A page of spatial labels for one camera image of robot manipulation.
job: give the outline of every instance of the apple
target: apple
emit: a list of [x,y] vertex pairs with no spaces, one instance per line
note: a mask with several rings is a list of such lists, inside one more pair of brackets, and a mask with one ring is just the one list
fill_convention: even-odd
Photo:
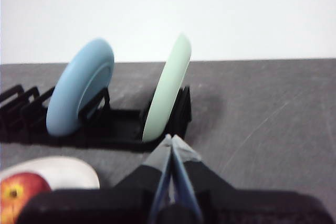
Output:
[[51,191],[44,178],[35,173],[17,173],[0,183],[0,223],[14,224],[27,202],[44,191]]

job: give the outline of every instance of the table surface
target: table surface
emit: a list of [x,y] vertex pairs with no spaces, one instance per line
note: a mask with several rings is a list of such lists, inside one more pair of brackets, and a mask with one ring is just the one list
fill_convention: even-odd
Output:
[[[2,65],[1,90],[21,83],[54,86],[65,64]],[[111,106],[142,108],[163,63],[116,63]],[[336,59],[191,62],[193,120],[185,141],[237,188],[312,194],[336,213]],[[1,169],[32,158],[66,155],[94,167],[113,186],[148,153],[1,145]]]

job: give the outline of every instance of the blue plate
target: blue plate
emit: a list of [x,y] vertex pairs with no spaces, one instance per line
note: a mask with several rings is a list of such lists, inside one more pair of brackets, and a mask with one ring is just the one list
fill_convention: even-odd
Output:
[[113,66],[113,51],[103,39],[89,42],[77,53],[59,78],[50,99],[47,112],[50,135],[69,135],[81,126],[79,111],[109,85]]

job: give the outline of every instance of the black dish rack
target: black dish rack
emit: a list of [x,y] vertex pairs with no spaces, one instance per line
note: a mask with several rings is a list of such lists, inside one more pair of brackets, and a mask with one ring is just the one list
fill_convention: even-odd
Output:
[[[152,98],[143,110],[113,109],[108,89],[104,88],[79,112],[78,118],[82,122],[79,130],[69,136],[54,137],[48,134],[48,108],[43,105],[54,88],[40,95],[37,87],[25,91],[21,85],[16,85],[0,94],[0,142],[144,152],[153,150],[165,134],[177,134],[183,138],[192,119],[190,88],[185,86],[178,92],[163,133],[152,141],[143,142],[142,133]],[[103,106],[88,118],[102,102]]]

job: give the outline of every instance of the plate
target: plate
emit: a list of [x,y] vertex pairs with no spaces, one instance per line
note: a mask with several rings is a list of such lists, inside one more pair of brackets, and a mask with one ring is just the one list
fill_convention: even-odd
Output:
[[32,159],[2,170],[0,179],[23,172],[40,175],[52,190],[99,188],[95,170],[89,164],[74,157],[51,156]]
[[187,70],[190,56],[190,42],[185,35],[181,34],[162,70],[148,111],[142,141],[154,140],[164,131]]
[[66,136],[81,126],[79,111],[109,85],[113,66],[113,51],[103,39],[89,42],[77,53],[59,78],[50,99],[46,120],[50,135]]

